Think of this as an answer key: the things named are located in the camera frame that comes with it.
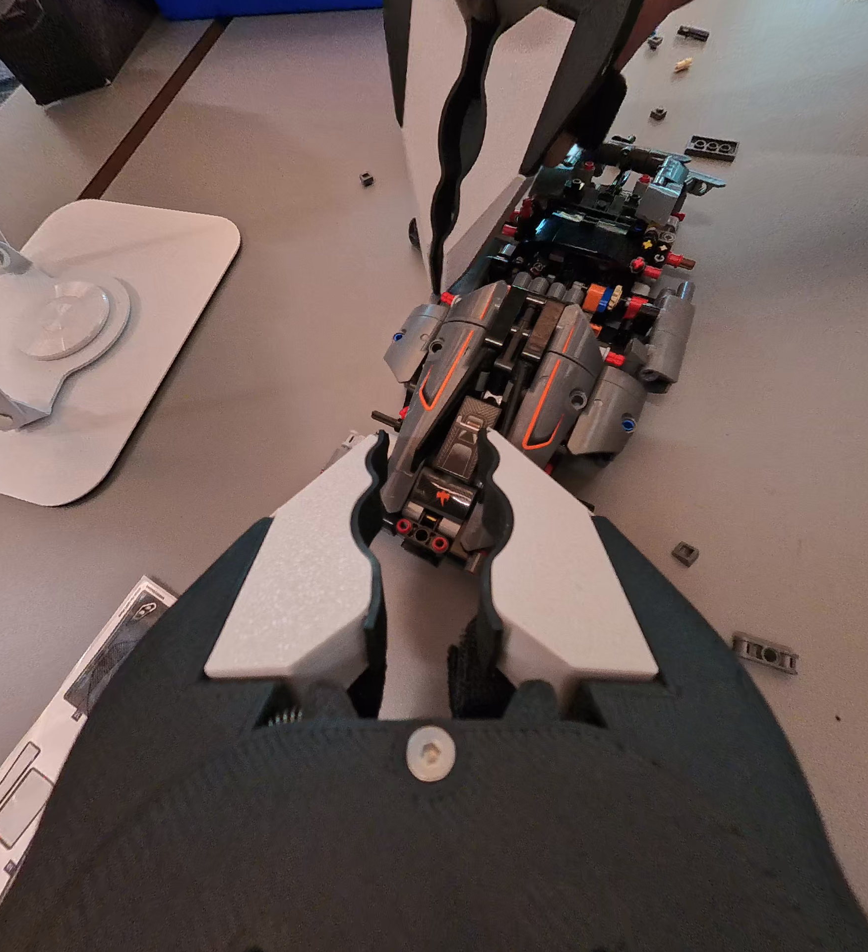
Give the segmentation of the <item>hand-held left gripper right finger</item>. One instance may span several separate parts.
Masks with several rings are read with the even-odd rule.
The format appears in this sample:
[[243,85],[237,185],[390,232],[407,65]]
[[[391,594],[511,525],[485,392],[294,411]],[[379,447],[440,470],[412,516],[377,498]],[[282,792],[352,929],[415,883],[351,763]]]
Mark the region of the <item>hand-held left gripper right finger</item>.
[[568,709],[590,681],[654,681],[659,666],[591,512],[493,429],[478,437],[489,544],[478,609],[448,651],[455,718],[499,717],[547,683]]

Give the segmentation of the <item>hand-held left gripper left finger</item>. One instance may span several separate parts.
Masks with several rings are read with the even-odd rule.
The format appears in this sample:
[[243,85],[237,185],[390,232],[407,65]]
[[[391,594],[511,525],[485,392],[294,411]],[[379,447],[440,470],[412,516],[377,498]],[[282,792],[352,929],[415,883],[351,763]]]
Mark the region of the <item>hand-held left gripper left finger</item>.
[[363,437],[271,516],[204,666],[217,680],[333,684],[376,718],[386,673],[380,532],[385,431]]

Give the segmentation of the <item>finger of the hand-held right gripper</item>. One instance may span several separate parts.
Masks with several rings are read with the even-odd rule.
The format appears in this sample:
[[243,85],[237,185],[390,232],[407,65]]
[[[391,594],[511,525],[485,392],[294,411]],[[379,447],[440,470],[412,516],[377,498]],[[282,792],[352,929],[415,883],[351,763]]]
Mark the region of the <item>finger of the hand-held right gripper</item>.
[[445,292],[488,242],[532,177],[522,167],[574,25],[542,6],[505,27],[454,4],[463,48],[438,130],[434,291]]
[[432,292],[460,277],[483,244],[494,185],[482,152],[493,2],[413,2],[402,133]]

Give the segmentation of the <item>large grey lego vehicle model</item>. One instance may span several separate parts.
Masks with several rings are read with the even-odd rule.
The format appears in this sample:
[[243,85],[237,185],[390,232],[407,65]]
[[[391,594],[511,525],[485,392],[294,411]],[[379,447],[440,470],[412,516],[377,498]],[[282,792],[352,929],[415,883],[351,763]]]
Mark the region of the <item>large grey lego vehicle model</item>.
[[405,387],[381,490],[383,525],[432,565],[486,555],[478,437],[493,429],[547,474],[610,463],[649,394],[638,378],[682,208],[726,183],[693,158],[614,136],[542,169],[487,250],[411,311],[385,362]]

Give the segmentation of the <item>grey lego cylinder assembly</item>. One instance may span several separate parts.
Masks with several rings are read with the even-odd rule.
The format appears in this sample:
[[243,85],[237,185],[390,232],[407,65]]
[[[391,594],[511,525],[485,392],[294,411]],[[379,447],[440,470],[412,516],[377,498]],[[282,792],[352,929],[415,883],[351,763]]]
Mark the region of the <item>grey lego cylinder assembly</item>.
[[664,289],[657,299],[658,316],[638,372],[650,393],[666,393],[679,379],[695,315],[693,297],[693,282],[683,281],[675,292]]

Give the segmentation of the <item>short grey lego beam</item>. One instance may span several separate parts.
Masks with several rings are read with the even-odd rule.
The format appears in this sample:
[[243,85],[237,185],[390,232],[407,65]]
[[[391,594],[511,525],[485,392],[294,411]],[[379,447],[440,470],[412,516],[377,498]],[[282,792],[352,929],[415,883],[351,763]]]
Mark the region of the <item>short grey lego beam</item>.
[[732,635],[731,647],[741,660],[754,662],[789,676],[799,672],[800,655],[792,648],[743,632]]

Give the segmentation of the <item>lego sticker sheet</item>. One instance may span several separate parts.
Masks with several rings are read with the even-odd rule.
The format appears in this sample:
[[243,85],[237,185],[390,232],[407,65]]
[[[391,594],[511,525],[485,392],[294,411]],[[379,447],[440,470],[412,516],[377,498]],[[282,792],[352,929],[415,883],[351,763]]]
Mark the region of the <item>lego sticker sheet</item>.
[[87,718],[114,673],[176,597],[143,576],[0,768],[0,901],[13,883]]

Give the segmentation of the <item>dark lego set box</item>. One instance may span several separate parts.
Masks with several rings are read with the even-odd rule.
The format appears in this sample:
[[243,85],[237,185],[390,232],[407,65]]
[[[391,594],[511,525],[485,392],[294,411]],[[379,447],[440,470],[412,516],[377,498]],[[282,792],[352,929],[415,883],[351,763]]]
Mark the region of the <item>dark lego set box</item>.
[[157,13],[153,1],[0,1],[0,60],[54,104],[111,84]]

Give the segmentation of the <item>person's right hand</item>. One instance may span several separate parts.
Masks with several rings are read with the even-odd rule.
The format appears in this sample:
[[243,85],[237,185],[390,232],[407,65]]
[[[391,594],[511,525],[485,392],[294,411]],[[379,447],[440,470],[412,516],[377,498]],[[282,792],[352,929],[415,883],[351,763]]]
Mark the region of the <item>person's right hand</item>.
[[653,32],[662,26],[670,15],[690,3],[690,1],[642,1],[629,37],[617,56],[616,69],[622,71]]

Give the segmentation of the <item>blue plastic bin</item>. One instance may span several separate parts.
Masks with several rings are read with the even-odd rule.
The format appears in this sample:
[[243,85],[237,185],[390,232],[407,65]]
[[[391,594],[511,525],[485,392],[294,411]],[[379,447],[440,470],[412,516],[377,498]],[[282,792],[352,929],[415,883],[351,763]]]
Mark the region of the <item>blue plastic bin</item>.
[[382,1],[156,1],[167,20],[283,15],[382,7]]

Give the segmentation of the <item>white flat board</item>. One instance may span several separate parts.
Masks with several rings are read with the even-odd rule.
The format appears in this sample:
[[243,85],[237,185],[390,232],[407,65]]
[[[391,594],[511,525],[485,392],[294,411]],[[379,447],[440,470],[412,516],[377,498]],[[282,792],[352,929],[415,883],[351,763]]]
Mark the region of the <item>white flat board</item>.
[[62,506],[104,480],[240,244],[222,217],[102,200],[59,208],[37,228],[18,251],[54,276],[117,278],[131,315],[101,359],[64,381],[47,418],[0,432],[0,494]]

